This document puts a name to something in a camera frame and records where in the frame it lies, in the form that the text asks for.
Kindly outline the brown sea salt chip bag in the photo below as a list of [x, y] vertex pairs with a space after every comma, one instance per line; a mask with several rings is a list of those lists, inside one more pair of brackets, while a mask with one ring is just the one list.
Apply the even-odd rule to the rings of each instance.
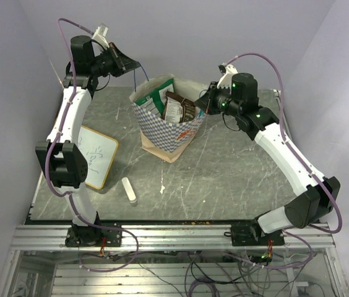
[[162, 116], [166, 122], [179, 124], [183, 118], [183, 107], [180, 102], [167, 98]]

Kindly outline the green snack bag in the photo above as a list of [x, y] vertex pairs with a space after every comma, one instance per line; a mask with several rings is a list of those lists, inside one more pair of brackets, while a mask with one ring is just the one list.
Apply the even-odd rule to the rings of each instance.
[[162, 117], [166, 105], [166, 92], [174, 91], [174, 79], [166, 80], [159, 87], [154, 88], [148, 95], [135, 101], [136, 105], [151, 112], [159, 118]]

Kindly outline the checkered paper bag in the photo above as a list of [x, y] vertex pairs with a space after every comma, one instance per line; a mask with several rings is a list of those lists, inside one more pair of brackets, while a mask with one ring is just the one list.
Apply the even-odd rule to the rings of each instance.
[[207, 86], [189, 79], [182, 79], [173, 74], [164, 74], [146, 79], [142, 83], [134, 83], [134, 91], [129, 96], [137, 123], [140, 127], [142, 148], [168, 163], [173, 163], [190, 144], [201, 127], [205, 113], [196, 108], [196, 117], [192, 121], [173, 124], [159, 118], [149, 111], [136, 105], [135, 101], [148, 95], [154, 88], [159, 87], [166, 80], [174, 79], [174, 93], [196, 101], [200, 93], [204, 93]]

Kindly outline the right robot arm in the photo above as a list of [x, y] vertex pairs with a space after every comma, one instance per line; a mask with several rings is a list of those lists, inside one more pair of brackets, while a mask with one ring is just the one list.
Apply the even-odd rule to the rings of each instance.
[[206, 114], [234, 117], [238, 129], [269, 154], [295, 193], [291, 202], [256, 218], [249, 237], [261, 245], [274, 231], [312, 226], [331, 211], [338, 212], [340, 183], [334, 176], [325, 177], [294, 147], [273, 111], [259, 104], [257, 87], [251, 74], [227, 73], [211, 82], [195, 104]]

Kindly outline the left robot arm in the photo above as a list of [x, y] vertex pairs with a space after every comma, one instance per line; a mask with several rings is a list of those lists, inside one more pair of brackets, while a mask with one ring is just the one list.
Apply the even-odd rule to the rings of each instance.
[[120, 77], [140, 67], [113, 42], [99, 34], [78, 35], [67, 46], [70, 54], [62, 81], [63, 96], [53, 129], [35, 152], [51, 192], [66, 199], [72, 212], [68, 242], [97, 245], [101, 221], [88, 196], [88, 163], [77, 143], [85, 112], [98, 90], [100, 77]]

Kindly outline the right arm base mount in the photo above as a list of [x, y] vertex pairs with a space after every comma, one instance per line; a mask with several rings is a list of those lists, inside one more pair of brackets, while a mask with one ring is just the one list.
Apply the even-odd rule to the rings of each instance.
[[229, 231], [225, 231], [224, 236], [231, 239], [233, 246], [283, 246], [285, 240], [281, 231], [265, 234], [257, 223], [252, 221], [239, 221], [231, 225]]

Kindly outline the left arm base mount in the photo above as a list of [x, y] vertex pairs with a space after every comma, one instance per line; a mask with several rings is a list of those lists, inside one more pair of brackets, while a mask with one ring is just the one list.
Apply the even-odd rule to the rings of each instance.
[[78, 226], [72, 223], [67, 230], [64, 244], [68, 248], [120, 247], [121, 241], [121, 231], [111, 231], [92, 226]]

